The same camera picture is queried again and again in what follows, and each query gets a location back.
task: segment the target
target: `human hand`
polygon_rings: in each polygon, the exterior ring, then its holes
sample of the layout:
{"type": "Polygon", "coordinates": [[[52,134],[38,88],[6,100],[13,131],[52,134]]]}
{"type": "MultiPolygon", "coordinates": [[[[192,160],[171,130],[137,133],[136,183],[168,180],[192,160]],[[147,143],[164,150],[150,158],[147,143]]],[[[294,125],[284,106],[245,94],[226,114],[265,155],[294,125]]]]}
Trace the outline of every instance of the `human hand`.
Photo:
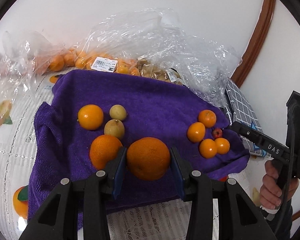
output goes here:
{"type": "MultiPolygon", "coordinates": [[[[260,202],[265,208],[275,209],[276,206],[281,204],[282,190],[275,181],[279,177],[279,173],[271,161],[266,161],[265,168],[266,175],[262,178],[263,185],[260,188],[260,202]]],[[[291,179],[287,201],[292,198],[298,186],[299,180],[297,178],[291,179]]]]}

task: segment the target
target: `orange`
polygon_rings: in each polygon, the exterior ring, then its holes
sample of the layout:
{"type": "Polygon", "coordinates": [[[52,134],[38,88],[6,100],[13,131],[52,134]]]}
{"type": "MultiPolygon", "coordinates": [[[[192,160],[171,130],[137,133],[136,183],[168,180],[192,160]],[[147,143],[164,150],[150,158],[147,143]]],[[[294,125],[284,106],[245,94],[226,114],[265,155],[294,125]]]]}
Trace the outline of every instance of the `orange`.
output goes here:
{"type": "Polygon", "coordinates": [[[75,66],[77,68],[84,69],[85,65],[86,65],[85,59],[82,57],[77,58],[77,60],[75,61],[75,66]]]}
{"type": "Polygon", "coordinates": [[[99,57],[99,53],[96,53],[95,51],[90,51],[88,54],[87,54],[87,56],[86,56],[86,58],[92,58],[92,57],[94,57],[94,58],[96,58],[96,57],[99,57]]]}
{"type": "Polygon", "coordinates": [[[38,75],[44,74],[49,68],[49,59],[47,57],[35,57],[32,60],[34,72],[38,75]]]}
{"type": "Polygon", "coordinates": [[[63,69],[65,62],[61,55],[55,55],[50,61],[49,69],[53,72],[58,72],[63,69]]]}
{"type": "Polygon", "coordinates": [[[130,67],[123,59],[118,59],[117,72],[120,74],[129,74],[130,73],[130,67]]]}
{"type": "Polygon", "coordinates": [[[217,154],[217,145],[212,139],[205,139],[200,143],[199,152],[206,159],[213,158],[217,154]]]}
{"type": "Polygon", "coordinates": [[[198,116],[198,121],[202,122],[206,128],[211,128],[216,124],[217,117],[211,110],[203,110],[198,116]]]}
{"type": "Polygon", "coordinates": [[[95,62],[96,58],[97,58],[97,57],[92,57],[92,58],[90,58],[90,59],[88,60],[88,62],[86,63],[86,69],[87,69],[87,70],[92,70],[91,67],[92,67],[93,63],[95,62]]]}
{"type": "Polygon", "coordinates": [[[206,134],[206,128],[203,123],[195,122],[191,124],[187,131],[187,137],[191,142],[200,142],[206,134]]]}
{"type": "Polygon", "coordinates": [[[103,111],[99,106],[86,105],[78,112],[78,121],[86,130],[96,130],[103,122],[103,111]]]}
{"type": "Polygon", "coordinates": [[[170,166],[170,152],[159,139],[146,137],[130,145],[127,166],[139,179],[160,179],[170,166]]]}
{"type": "Polygon", "coordinates": [[[132,76],[140,76],[140,72],[139,72],[139,70],[136,67],[134,67],[134,68],[131,69],[130,75],[132,75],[132,76]]]}
{"type": "Polygon", "coordinates": [[[74,67],[74,54],[68,53],[63,56],[65,67],[74,67]]]}
{"type": "Polygon", "coordinates": [[[76,53],[76,49],[74,47],[71,47],[68,49],[71,53],[76,53]]]}
{"type": "Polygon", "coordinates": [[[102,170],[108,161],[117,157],[120,147],[122,144],[118,138],[105,134],[98,136],[90,146],[89,156],[92,165],[102,170]]]}
{"type": "Polygon", "coordinates": [[[227,139],[217,138],[214,140],[217,145],[217,153],[226,154],[230,150],[230,143],[227,139]]]}
{"type": "Polygon", "coordinates": [[[98,57],[103,57],[103,58],[108,58],[108,59],[114,59],[113,57],[111,57],[109,54],[107,53],[100,53],[100,55],[98,57]]]}
{"type": "Polygon", "coordinates": [[[85,53],[83,50],[77,50],[75,53],[78,57],[86,57],[87,56],[87,53],[85,53]]]}
{"type": "Polygon", "coordinates": [[[18,189],[14,194],[13,194],[13,198],[12,198],[12,203],[13,203],[13,207],[14,210],[16,211],[16,213],[24,218],[24,219],[28,219],[28,201],[20,201],[18,200],[18,195],[19,192],[23,189],[24,187],[21,187],[20,189],[18,189]]]}

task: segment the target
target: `clear plastic wrap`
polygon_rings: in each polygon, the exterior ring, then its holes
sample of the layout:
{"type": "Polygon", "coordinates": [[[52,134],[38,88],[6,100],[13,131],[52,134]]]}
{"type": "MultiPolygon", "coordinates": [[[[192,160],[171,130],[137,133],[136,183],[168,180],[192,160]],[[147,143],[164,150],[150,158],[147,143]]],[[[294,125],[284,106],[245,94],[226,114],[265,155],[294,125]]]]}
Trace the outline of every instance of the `clear plastic wrap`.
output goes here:
{"type": "Polygon", "coordinates": [[[76,46],[76,66],[91,69],[97,57],[118,61],[114,72],[169,81],[174,69],[200,98],[225,106],[227,77],[241,62],[233,48],[188,36],[171,9],[112,15],[76,46]]]}
{"type": "Polygon", "coordinates": [[[38,32],[23,32],[18,35],[6,32],[3,47],[5,55],[0,60],[0,126],[12,124],[10,112],[17,94],[30,92],[34,96],[36,75],[60,68],[59,56],[63,68],[63,55],[67,53],[63,45],[52,46],[38,32]]]}
{"type": "Polygon", "coordinates": [[[3,47],[0,126],[11,121],[9,114],[20,90],[34,95],[36,76],[66,67],[184,84],[214,106],[225,106],[227,76],[241,61],[233,48],[186,35],[171,9],[112,15],[69,49],[52,45],[38,32],[6,32],[3,47]]]}

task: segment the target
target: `barcode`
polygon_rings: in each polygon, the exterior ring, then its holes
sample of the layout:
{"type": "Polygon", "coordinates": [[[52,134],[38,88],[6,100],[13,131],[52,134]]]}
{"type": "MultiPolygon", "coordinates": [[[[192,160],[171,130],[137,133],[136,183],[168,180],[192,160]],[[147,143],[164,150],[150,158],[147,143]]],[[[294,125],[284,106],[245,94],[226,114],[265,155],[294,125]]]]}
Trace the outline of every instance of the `barcode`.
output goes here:
{"type": "Polygon", "coordinates": [[[177,77],[176,77],[176,75],[174,74],[174,72],[172,70],[167,71],[167,74],[168,74],[169,79],[170,79],[171,82],[177,81],[177,77]]]}
{"type": "Polygon", "coordinates": [[[105,61],[97,60],[96,65],[104,66],[106,64],[105,61]]]}

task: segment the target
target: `large orange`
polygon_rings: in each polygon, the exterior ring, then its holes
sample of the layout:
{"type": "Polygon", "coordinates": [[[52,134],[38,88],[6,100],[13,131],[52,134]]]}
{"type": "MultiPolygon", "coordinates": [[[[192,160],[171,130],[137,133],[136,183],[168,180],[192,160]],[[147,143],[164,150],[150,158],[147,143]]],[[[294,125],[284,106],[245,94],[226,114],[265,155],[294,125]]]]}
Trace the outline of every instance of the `large orange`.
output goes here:
{"type": "Polygon", "coordinates": [[[200,143],[199,152],[206,159],[213,158],[217,154],[217,145],[212,139],[205,139],[200,143]]]}
{"type": "Polygon", "coordinates": [[[28,201],[20,201],[18,200],[18,195],[19,192],[23,189],[24,187],[21,187],[20,189],[18,189],[14,194],[13,194],[13,198],[12,198],[12,203],[13,203],[13,207],[14,210],[16,211],[16,213],[24,218],[24,219],[28,219],[28,201]]]}
{"type": "Polygon", "coordinates": [[[230,150],[230,143],[225,138],[217,138],[214,141],[217,145],[217,153],[226,154],[230,150]]]}
{"type": "Polygon", "coordinates": [[[79,110],[78,121],[82,128],[96,130],[102,125],[103,111],[99,106],[86,105],[79,110]]]}
{"type": "Polygon", "coordinates": [[[142,138],[130,145],[127,166],[139,179],[160,179],[170,166],[170,152],[159,139],[142,138]]]}
{"type": "Polygon", "coordinates": [[[106,134],[98,136],[90,146],[89,156],[92,165],[102,170],[108,161],[117,157],[120,147],[122,144],[118,138],[106,134]]]}
{"type": "Polygon", "coordinates": [[[195,122],[191,124],[187,131],[187,137],[191,142],[200,142],[206,134],[206,128],[203,123],[195,122]]]}
{"type": "Polygon", "coordinates": [[[198,121],[202,122],[206,128],[211,128],[216,124],[217,117],[211,110],[203,110],[199,113],[198,121]]]}

